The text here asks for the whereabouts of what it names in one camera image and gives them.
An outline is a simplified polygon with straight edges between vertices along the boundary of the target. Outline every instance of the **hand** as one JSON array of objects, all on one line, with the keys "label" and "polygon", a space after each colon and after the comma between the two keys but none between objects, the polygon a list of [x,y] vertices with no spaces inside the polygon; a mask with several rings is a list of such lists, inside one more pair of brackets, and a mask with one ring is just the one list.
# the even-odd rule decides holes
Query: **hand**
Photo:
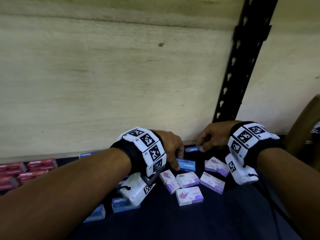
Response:
[{"label": "hand", "polygon": [[200,146],[201,152],[228,144],[230,130],[241,121],[223,121],[209,124],[199,135],[196,146]]},{"label": "hand", "polygon": [[163,130],[153,130],[155,131],[163,140],[164,151],[167,154],[167,162],[170,163],[171,167],[178,171],[180,170],[180,166],[177,161],[178,158],[183,158],[184,145],[179,136],[175,135],[172,132],[167,132]]}]

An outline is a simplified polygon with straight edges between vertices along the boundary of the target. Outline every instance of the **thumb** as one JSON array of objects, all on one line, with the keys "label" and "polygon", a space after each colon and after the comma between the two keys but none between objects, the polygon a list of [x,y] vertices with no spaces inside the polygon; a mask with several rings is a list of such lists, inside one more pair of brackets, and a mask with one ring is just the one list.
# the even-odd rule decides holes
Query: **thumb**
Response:
[{"label": "thumb", "polygon": [[210,141],[204,143],[200,147],[200,152],[206,152],[206,151],[210,150],[211,148],[213,148],[213,145],[212,145],[212,141],[210,140]]},{"label": "thumb", "polygon": [[175,170],[175,171],[179,171],[180,170],[180,165],[174,155],[173,154],[170,154],[170,155],[167,155],[167,162],[170,163],[170,166]]}]

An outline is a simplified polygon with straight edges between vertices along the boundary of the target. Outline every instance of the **staples logo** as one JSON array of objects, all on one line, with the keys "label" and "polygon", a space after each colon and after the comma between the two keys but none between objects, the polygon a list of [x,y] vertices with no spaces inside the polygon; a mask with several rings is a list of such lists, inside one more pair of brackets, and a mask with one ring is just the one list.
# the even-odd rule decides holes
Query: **staples logo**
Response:
[{"label": "staples logo", "polygon": [[194,168],[194,166],[193,165],[189,165],[189,164],[183,164],[183,166],[185,166],[185,167],[190,167],[190,168]]},{"label": "staples logo", "polygon": [[126,202],[126,201],[127,201],[126,198],[121,198],[121,199],[114,200],[113,202],[114,203],[119,203],[119,202]]}]

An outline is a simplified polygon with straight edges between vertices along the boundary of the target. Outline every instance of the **black metal shelf post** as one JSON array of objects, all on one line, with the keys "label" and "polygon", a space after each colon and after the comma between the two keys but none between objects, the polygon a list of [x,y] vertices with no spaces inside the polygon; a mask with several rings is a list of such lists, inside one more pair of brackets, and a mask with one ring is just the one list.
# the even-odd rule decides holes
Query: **black metal shelf post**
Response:
[{"label": "black metal shelf post", "polygon": [[245,0],[213,122],[235,120],[278,0]]}]

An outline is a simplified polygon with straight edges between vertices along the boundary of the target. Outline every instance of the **forearm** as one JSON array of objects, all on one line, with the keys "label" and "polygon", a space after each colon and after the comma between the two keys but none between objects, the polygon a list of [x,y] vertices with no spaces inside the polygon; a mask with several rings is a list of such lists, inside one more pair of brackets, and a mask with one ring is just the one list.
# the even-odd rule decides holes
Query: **forearm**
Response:
[{"label": "forearm", "polygon": [[320,174],[280,148],[262,151],[257,165],[303,237],[319,239]]},{"label": "forearm", "polygon": [[0,197],[0,239],[61,239],[81,223],[131,169],[116,148],[95,153]]}]

